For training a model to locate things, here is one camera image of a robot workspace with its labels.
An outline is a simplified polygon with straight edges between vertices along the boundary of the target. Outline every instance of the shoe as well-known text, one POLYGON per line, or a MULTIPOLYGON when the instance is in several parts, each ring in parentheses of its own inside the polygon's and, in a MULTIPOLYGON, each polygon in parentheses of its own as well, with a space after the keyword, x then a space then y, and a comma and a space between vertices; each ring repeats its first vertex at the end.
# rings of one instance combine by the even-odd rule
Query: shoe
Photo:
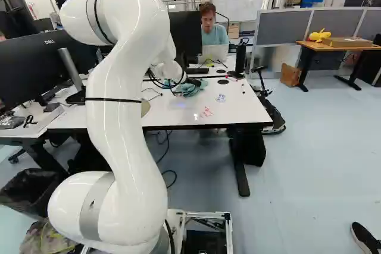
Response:
POLYGON ((353 239, 365 254, 379 254, 381 250, 381 242, 371 235, 371 233, 358 222, 351 225, 353 239))

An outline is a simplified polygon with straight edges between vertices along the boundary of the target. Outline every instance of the yellow toy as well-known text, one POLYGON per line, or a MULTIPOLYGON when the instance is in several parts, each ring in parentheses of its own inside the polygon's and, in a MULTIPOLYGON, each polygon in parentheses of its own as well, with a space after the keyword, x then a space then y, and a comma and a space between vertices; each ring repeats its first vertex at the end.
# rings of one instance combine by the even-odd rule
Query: yellow toy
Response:
POLYGON ((322 39, 331 37, 331 32, 324 32, 324 29, 325 28, 323 28, 320 32, 312 32, 308 37, 308 40, 320 43, 322 39))

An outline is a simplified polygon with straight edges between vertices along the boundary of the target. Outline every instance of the blue shirt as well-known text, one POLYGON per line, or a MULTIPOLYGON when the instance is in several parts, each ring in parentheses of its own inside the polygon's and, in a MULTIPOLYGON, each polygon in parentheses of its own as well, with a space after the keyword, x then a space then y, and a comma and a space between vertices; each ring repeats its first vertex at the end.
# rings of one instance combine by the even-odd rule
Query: blue shirt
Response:
POLYGON ((229 44, 225 27, 219 24, 213 25, 209 33, 204 32, 204 29, 201 27, 201 35, 203 46, 229 44))

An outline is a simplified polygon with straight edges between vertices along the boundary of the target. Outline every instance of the whiteboard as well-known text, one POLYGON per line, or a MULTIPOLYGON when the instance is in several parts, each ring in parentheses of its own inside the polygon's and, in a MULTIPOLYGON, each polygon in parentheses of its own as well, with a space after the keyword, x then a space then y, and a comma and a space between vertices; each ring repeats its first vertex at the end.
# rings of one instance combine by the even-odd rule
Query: whiteboard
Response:
MULTIPOLYGON (((229 21, 252 21, 257 19, 257 11, 261 9, 262 0, 213 0, 217 12, 229 18, 229 21)), ((217 22, 227 20, 217 15, 217 22)))

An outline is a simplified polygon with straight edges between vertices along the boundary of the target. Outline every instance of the gray floor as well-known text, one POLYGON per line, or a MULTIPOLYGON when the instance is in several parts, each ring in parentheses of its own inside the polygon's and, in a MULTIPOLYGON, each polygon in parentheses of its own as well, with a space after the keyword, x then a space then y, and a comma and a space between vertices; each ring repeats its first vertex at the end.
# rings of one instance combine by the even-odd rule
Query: gray floor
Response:
MULTIPOLYGON (((168 191, 170 207, 230 211, 235 253, 362 253, 349 232, 353 220, 381 238, 381 89, 360 82, 364 90, 358 92, 333 77, 307 79, 309 93, 276 79, 266 83, 287 130, 266 137, 262 168, 246 166, 251 196, 238 196, 223 130, 206 138, 197 131, 174 131, 160 163, 161 170, 179 176, 168 191)), ((157 145, 154 135, 147 141, 159 158, 165 145, 157 145)), ((74 142, 50 148, 63 164, 76 149, 74 142)), ((12 152, 5 146, 0 158, 12 152)), ((0 187, 31 166, 27 155, 17 165, 4 160, 0 187)), ((0 221, 2 253, 18 253, 31 220, 0 208, 0 221)))

